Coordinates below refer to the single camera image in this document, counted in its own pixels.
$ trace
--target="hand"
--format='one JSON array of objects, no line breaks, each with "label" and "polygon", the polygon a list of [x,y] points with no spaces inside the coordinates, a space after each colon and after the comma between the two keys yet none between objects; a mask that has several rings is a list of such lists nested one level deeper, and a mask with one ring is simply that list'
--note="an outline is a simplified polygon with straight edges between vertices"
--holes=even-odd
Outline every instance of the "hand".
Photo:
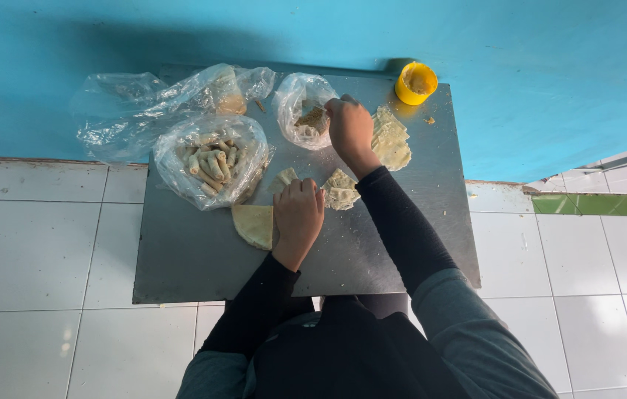
[{"label": "hand", "polygon": [[272,255],[284,267],[297,271],[323,225],[325,190],[316,190],[310,177],[295,179],[280,194],[273,195],[273,215],[279,227],[279,242]]},{"label": "hand", "polygon": [[351,95],[329,100],[323,108],[330,118],[330,141],[358,180],[382,166],[372,152],[372,118]]}]

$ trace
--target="person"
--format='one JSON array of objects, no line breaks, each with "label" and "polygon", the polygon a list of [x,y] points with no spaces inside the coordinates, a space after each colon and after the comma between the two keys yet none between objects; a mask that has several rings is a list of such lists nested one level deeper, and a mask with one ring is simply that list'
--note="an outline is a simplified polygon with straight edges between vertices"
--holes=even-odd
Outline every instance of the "person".
[{"label": "person", "polygon": [[402,306],[395,294],[329,296],[321,312],[291,298],[325,195],[294,180],[273,196],[281,239],[186,368],[177,398],[556,398],[372,152],[369,112],[343,95],[326,114],[426,338],[407,318],[406,294]]}]

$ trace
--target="finger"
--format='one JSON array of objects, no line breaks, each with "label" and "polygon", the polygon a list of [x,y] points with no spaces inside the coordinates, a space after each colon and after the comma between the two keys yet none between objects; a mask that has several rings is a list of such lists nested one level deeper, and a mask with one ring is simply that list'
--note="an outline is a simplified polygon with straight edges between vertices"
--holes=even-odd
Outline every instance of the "finger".
[{"label": "finger", "polygon": [[322,188],[316,193],[316,206],[318,207],[318,213],[323,213],[323,208],[326,207],[326,189]]},{"label": "finger", "polygon": [[340,99],[330,99],[327,103],[323,104],[323,108],[336,113],[340,107],[343,106],[343,102]]},{"label": "finger", "polygon": [[296,194],[298,192],[301,192],[302,187],[301,187],[301,181],[299,179],[293,179],[291,180],[291,184],[289,185],[289,192],[291,194]]},{"label": "finger", "polygon": [[314,182],[310,177],[303,179],[301,182],[301,191],[303,191],[303,194],[306,195],[316,195],[316,182]]},{"label": "finger", "polygon": [[290,186],[285,186],[283,188],[282,194],[279,195],[280,196],[279,197],[280,200],[285,200],[285,199],[289,198],[289,187]]},{"label": "finger", "polygon": [[340,96],[340,99],[345,101],[345,102],[351,102],[353,104],[359,104],[358,101],[355,99],[355,97],[345,93],[344,95]]}]

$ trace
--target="wrist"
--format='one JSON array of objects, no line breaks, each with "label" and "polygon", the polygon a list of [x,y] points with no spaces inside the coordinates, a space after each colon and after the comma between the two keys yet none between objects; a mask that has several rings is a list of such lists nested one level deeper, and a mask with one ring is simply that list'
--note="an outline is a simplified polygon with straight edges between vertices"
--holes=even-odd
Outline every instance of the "wrist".
[{"label": "wrist", "polygon": [[296,246],[279,240],[272,250],[272,256],[287,269],[296,272],[301,266],[301,262],[306,257],[307,250],[297,249]]},{"label": "wrist", "polygon": [[348,159],[344,159],[345,164],[353,171],[358,181],[382,166],[380,159],[371,149],[361,150],[346,158]]}]

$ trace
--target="white tile floor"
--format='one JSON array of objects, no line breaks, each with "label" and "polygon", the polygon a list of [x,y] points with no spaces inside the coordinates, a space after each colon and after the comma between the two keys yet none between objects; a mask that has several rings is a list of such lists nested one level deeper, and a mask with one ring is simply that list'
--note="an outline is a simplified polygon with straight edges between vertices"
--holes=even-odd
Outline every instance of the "white tile floor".
[{"label": "white tile floor", "polygon": [[[0,397],[174,397],[224,306],[130,303],[145,176],[0,162]],[[479,295],[560,398],[627,398],[627,217],[535,215],[520,186],[467,191]]]},{"label": "white tile floor", "polygon": [[[627,151],[586,166],[597,166],[612,160],[627,157]],[[552,176],[547,182],[541,180],[528,183],[542,192],[593,192],[603,194],[627,194],[627,167],[609,170],[604,173],[585,174],[578,170],[568,170]]]}]

